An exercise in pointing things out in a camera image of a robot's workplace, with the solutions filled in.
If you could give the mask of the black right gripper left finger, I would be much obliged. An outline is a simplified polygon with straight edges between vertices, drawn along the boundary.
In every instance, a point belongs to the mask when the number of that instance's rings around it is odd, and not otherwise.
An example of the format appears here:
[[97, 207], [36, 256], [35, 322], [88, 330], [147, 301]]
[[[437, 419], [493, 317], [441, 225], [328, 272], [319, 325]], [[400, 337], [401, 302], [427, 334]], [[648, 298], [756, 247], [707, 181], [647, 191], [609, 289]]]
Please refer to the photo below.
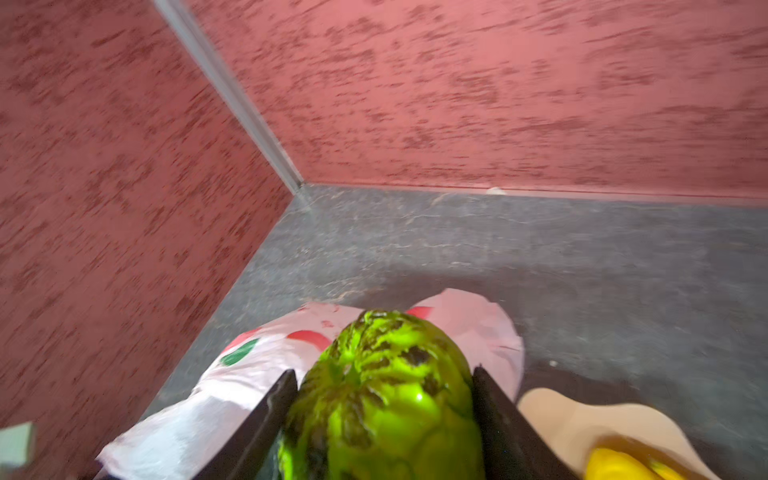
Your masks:
[[256, 479], [297, 394], [295, 371], [285, 370], [194, 479]]

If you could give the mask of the pink plastic bag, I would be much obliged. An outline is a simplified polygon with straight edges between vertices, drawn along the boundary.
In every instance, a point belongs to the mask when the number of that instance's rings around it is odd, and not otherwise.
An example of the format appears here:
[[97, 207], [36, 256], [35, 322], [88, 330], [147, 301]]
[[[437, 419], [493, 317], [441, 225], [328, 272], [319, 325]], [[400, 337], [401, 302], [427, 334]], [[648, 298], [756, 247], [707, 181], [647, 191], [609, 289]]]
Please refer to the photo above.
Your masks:
[[[205, 370], [190, 395], [137, 423], [97, 460], [118, 479], [191, 479], [287, 369], [303, 378], [361, 309], [307, 303], [239, 335]], [[524, 343], [511, 318], [485, 297], [457, 289], [415, 304], [411, 314], [439, 327], [471, 367], [482, 366], [514, 399], [524, 370]]]

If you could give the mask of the green fake fruit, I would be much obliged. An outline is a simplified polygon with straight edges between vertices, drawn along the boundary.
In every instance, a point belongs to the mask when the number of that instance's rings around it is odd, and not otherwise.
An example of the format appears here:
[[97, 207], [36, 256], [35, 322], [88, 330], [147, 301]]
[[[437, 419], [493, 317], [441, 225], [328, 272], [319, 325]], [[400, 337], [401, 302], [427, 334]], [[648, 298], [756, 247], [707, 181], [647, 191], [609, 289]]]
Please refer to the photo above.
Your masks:
[[470, 366], [440, 328], [363, 312], [305, 374], [282, 428], [282, 479], [482, 479]]

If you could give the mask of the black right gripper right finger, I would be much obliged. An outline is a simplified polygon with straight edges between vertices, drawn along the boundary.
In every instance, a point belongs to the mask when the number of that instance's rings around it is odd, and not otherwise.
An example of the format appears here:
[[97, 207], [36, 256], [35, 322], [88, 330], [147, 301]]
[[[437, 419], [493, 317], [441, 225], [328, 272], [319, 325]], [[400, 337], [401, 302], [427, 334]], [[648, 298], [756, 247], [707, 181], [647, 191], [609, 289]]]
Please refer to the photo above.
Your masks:
[[481, 366], [473, 371], [473, 407], [488, 479], [577, 479]]

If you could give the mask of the yellow fake lemon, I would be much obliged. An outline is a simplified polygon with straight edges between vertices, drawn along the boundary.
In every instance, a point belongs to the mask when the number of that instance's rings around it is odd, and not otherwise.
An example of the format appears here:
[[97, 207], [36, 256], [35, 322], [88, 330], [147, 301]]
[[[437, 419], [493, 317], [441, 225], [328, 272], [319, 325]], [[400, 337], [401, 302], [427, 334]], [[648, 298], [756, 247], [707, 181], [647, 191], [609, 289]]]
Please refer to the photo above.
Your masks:
[[684, 480], [685, 476], [655, 459], [640, 461], [625, 452], [596, 448], [589, 456], [583, 478], [585, 480]]

